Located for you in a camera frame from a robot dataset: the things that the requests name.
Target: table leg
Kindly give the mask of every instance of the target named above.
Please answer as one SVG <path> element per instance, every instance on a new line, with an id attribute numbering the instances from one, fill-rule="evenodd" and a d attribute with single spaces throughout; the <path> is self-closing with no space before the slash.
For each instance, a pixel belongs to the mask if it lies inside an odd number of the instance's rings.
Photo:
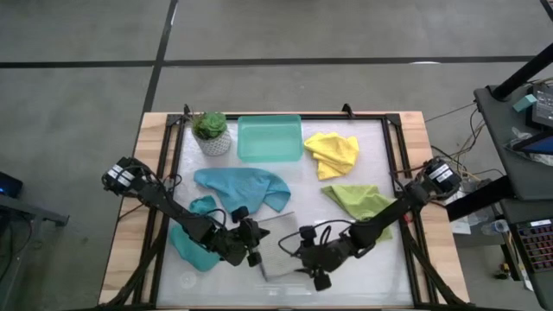
<path id="1" fill-rule="evenodd" d="M 514 197 L 509 177 L 503 176 L 490 182 L 484 187 L 449 203 L 448 209 L 449 221 L 457 220 L 474 213 L 486 206 L 489 206 L 501 199 Z"/>

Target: potted plant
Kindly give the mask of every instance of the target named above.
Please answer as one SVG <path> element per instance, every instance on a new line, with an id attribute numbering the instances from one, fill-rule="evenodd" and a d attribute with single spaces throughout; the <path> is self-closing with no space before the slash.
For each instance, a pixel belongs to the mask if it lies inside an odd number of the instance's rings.
<path id="1" fill-rule="evenodd" d="M 231 147 L 231 135 L 226 128 L 226 117 L 220 112 L 203 112 L 192 117 L 192 134 L 201 151 L 220 156 Z"/>

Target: blue cloth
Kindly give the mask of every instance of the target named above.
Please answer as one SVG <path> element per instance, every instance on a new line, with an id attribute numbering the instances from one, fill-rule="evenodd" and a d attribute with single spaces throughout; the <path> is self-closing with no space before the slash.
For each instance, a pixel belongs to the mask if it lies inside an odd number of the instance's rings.
<path id="1" fill-rule="evenodd" d="M 192 213 L 203 214 L 216 208 L 215 199 L 208 195 L 196 199 L 190 203 L 188 210 Z M 190 239 L 187 233 L 182 230 L 181 225 L 175 225 L 169 233 L 171 244 L 177 249 L 181 258 L 191 263 L 201 272 L 209 271 L 220 261 L 218 254 L 206 251 L 203 247 Z"/>
<path id="2" fill-rule="evenodd" d="M 204 168 L 194 173 L 194 180 L 215 189 L 229 213 L 246 206 L 253 214 L 263 202 L 280 212 L 290 198 L 290 190 L 280 177 L 259 168 Z"/>

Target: black desk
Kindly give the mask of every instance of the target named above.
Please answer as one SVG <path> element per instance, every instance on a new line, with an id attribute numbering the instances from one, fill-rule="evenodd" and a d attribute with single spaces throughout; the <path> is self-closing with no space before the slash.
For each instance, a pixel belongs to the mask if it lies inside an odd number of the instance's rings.
<path id="1" fill-rule="evenodd" d="M 519 88 L 509 100 L 500 102 L 486 88 L 474 91 L 476 104 L 507 176 L 449 204 L 450 220 L 467 216 L 496 202 L 500 203 L 510 224 L 553 218 L 553 167 L 527 160 L 504 147 L 514 138 L 512 127 L 531 134 L 538 133 L 538 130 L 525 125 L 524 112 L 517 113 L 512 109 L 524 95 L 526 89 Z M 518 234 L 514 230 L 512 232 L 517 248 L 523 250 Z M 533 274 L 529 266 L 525 266 L 540 305 L 553 309 L 553 271 Z"/>

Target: concrete floor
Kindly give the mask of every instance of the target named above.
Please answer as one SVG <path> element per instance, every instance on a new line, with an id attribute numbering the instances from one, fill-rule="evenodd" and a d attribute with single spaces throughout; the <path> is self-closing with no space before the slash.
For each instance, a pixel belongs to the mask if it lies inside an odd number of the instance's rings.
<path id="1" fill-rule="evenodd" d="M 169 0 L 0 0 L 0 62 L 153 60 Z M 180 0 L 167 60 L 531 55 L 553 39 L 538 0 Z M 473 100 L 521 63 L 163 68 L 152 111 L 418 110 Z M 23 199 L 71 214 L 34 250 L 21 310 L 95 305 L 120 200 L 99 177 L 132 152 L 151 67 L 0 69 L 0 171 Z M 548 69 L 540 76 L 553 76 Z M 454 152 L 473 108 L 427 123 Z M 487 132 L 466 164 L 501 168 Z M 472 302 L 539 310 L 522 284 L 490 275 L 499 247 L 459 249 Z"/>

